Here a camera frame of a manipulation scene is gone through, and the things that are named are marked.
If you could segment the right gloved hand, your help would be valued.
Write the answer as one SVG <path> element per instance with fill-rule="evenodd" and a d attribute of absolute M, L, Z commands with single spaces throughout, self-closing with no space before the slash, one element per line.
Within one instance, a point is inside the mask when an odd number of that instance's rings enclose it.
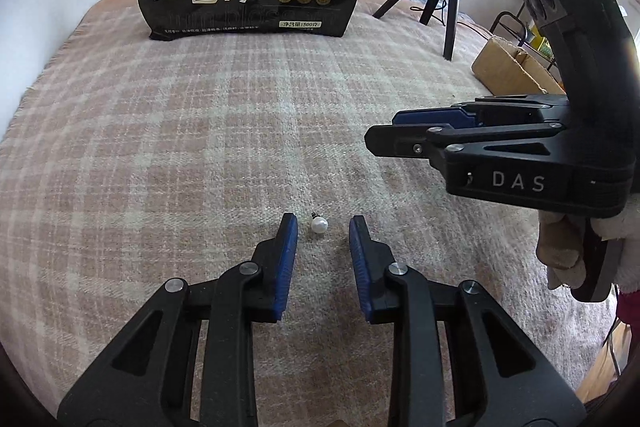
<path fill-rule="evenodd" d="M 547 267 L 548 288 L 577 288 L 586 279 L 582 232 L 563 213 L 538 211 L 536 256 Z M 622 294 L 639 290 L 639 195 L 631 194 L 617 216 L 592 219 L 591 226 L 604 241 L 623 243 L 613 283 Z"/>

